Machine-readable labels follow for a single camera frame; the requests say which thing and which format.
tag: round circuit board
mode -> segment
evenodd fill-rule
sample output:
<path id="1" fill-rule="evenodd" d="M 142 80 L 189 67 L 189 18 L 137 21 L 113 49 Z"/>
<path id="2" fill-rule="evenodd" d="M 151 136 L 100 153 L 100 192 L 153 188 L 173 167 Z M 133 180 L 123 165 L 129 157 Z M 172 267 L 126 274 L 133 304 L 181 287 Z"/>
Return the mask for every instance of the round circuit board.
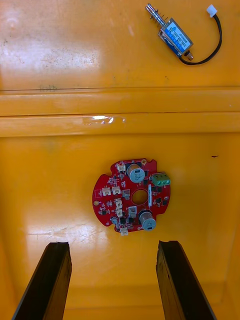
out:
<path id="1" fill-rule="evenodd" d="M 121 235 L 152 230 L 157 215 L 164 214 L 170 200 L 171 180 L 157 171 L 157 162 L 145 158 L 118 161 L 111 175 L 102 174 L 92 194 L 93 210 L 98 220 Z"/>

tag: green terminal block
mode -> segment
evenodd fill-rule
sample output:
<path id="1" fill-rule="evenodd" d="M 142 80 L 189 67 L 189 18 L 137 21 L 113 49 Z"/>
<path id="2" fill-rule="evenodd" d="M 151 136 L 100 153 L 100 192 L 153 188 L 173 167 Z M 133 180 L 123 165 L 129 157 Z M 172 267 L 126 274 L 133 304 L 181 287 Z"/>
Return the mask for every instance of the green terminal block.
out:
<path id="1" fill-rule="evenodd" d="M 152 175 L 152 183 L 156 186 L 168 186 L 171 184 L 169 176 L 165 172 L 155 173 Z"/>

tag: red circuit board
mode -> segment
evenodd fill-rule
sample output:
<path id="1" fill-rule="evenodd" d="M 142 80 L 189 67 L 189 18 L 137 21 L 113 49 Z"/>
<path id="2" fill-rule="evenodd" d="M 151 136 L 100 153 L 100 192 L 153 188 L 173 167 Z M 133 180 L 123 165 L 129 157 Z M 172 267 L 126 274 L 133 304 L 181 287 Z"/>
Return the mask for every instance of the red circuit board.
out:
<path id="1" fill-rule="evenodd" d="M 134 183 L 130 180 L 127 170 L 132 164 L 137 164 L 144 170 L 145 177 L 143 181 Z M 117 168 L 119 165 L 124 165 L 125 170 L 119 171 Z M 153 184 L 153 174 L 165 174 L 163 171 L 157 171 L 157 162 L 155 160 L 147 162 L 145 158 L 142 158 L 118 161 L 110 169 L 112 174 L 110 176 L 102 174 L 97 180 L 92 193 L 93 210 L 104 226 L 109 227 L 114 220 L 115 222 L 117 221 L 117 223 L 114 223 L 115 231 L 117 232 L 120 232 L 121 228 L 127 228 L 128 232 L 138 231 L 143 229 L 139 219 L 143 211 L 151 212 L 155 220 L 157 215 L 165 213 L 170 200 L 171 186 L 164 185 L 159 187 Z M 113 187 L 119 187 L 120 194 L 113 194 Z M 110 194 L 104 195 L 104 190 L 106 189 L 110 190 Z M 148 194 L 148 199 L 143 204 L 133 202 L 133 194 L 138 190 L 145 190 Z M 120 218 L 117 216 L 116 199 L 121 199 L 122 202 L 122 216 L 125 218 L 124 225 L 120 223 Z M 135 210 L 134 207 L 136 208 L 136 216 L 129 220 L 129 210 Z"/>

